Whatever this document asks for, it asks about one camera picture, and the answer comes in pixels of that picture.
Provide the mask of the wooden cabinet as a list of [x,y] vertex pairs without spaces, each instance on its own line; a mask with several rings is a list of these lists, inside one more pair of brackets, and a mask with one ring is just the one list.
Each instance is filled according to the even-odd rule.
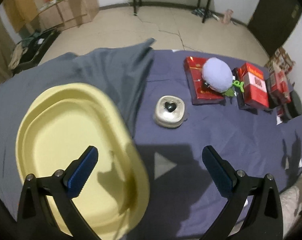
[[98,0],[3,0],[4,11],[15,32],[23,27],[62,30],[91,22]]

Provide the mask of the red Double Happiness cigarette pack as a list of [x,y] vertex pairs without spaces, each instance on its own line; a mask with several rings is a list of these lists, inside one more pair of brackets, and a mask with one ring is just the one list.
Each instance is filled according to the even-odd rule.
[[255,109],[267,109],[269,99],[263,72],[248,62],[237,69],[239,81],[243,83],[244,103]]

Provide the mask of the grey blanket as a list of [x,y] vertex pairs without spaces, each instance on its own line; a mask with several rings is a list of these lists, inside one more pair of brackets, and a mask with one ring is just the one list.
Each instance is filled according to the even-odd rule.
[[131,134],[138,105],[154,60],[154,39],[124,48],[98,48],[85,55],[66,53],[24,70],[0,85],[0,199],[16,216],[22,189],[15,161],[15,140],[24,115],[45,90],[87,83],[102,90],[118,107]]

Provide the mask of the open black suitcase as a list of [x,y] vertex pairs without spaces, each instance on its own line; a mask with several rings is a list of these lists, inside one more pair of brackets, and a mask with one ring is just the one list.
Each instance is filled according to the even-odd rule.
[[32,35],[21,40],[15,45],[8,69],[16,75],[36,67],[60,33],[57,28],[42,32],[36,30]]

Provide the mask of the red cigarette carton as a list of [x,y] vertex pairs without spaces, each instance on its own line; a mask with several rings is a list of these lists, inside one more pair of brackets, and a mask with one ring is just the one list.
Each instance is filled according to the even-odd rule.
[[225,102],[222,94],[204,85],[202,68],[206,61],[206,58],[194,56],[186,57],[184,60],[184,70],[193,105],[222,104]]

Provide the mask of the dark door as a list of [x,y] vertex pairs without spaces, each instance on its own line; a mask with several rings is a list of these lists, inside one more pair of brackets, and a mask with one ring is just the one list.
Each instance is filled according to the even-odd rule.
[[298,0],[259,0],[248,29],[271,56],[286,42],[301,14]]

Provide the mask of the dark maroon cigarette pack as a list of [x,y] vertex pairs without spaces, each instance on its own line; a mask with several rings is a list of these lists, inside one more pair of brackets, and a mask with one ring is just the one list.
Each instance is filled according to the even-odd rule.
[[235,94],[236,94],[236,98],[237,98],[237,102],[238,102],[238,108],[241,109],[241,110],[252,112],[252,113],[256,112],[257,108],[255,106],[248,105],[247,103],[245,103],[245,99],[244,99],[244,91],[245,91],[244,90],[244,79],[239,74],[238,68],[234,68],[232,70],[232,74],[235,78],[232,85],[233,85],[233,88],[235,90]]

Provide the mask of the cream round box black heart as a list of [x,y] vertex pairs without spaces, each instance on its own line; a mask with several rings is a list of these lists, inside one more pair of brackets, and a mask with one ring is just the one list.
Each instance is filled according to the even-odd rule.
[[184,101],[176,96],[165,95],[159,98],[154,110],[154,121],[165,128],[178,128],[188,118]]

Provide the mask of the red silver cigarette pack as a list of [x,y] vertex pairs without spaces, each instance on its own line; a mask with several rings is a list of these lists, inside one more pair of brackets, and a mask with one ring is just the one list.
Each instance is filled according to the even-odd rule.
[[265,83],[267,85],[269,109],[275,109],[291,102],[288,80],[283,70],[271,69],[269,78]]

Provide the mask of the purple-grey bed sheet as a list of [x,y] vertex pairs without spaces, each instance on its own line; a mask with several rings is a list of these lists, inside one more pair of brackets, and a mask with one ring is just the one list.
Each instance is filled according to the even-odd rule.
[[[302,172],[302,116],[277,124],[275,113],[243,111],[236,100],[194,106],[183,67],[190,53],[153,52],[133,134],[149,174],[151,197],[127,239],[188,238],[210,227],[226,200],[202,163],[206,145],[251,176],[273,174],[279,190],[295,183]],[[185,103],[188,118],[178,128],[154,121],[156,103],[165,95]]]

